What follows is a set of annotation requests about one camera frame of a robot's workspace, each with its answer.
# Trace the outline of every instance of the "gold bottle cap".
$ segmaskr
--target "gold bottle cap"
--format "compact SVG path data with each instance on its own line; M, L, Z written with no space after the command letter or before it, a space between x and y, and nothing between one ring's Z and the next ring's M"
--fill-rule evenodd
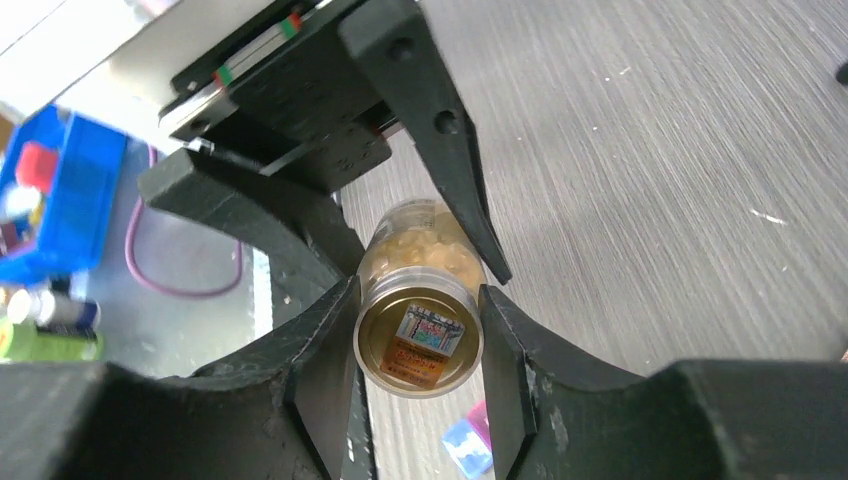
M445 394L468 380L483 355L474 296L442 270L398 269L364 299L353 349L365 374L393 394Z

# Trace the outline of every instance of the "pink object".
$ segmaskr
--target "pink object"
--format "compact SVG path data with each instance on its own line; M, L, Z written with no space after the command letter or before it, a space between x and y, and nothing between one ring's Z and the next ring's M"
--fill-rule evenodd
M15 179L23 187L35 187L43 194L50 193L53 177L59 166L59 152L36 142L27 142L21 149Z
M492 451L492 435L489 433L489 412L486 410L486 401L478 403L468 412L468 423L471 424L471 427L477 432L477 435L480 435L480 438L483 439L483 442L489 447L489 451Z

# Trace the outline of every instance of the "green bottle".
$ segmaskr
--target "green bottle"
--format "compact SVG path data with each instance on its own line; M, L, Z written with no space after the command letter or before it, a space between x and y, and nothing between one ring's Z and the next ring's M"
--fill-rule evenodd
M93 332L58 332L6 318L0 322L0 358L7 361L87 362L103 353L103 337Z

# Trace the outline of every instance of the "green marking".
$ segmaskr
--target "green marking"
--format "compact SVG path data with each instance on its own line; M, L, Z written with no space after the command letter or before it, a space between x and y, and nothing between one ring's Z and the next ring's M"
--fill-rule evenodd
M280 28L283 29L283 33L286 35L286 39L297 35L297 27L294 26L291 19L287 18L280 22Z
M218 79L221 80L221 83L223 83L225 87L233 82L233 74L226 65L219 68L215 73L218 74Z

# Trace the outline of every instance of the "blue bin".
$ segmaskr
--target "blue bin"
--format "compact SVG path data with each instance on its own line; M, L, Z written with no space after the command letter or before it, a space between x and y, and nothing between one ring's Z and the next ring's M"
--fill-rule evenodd
M59 164L34 245L0 258L3 283L33 285L100 263L127 137L79 115L60 118L47 107L12 134L0 192L15 183L29 141L58 150Z

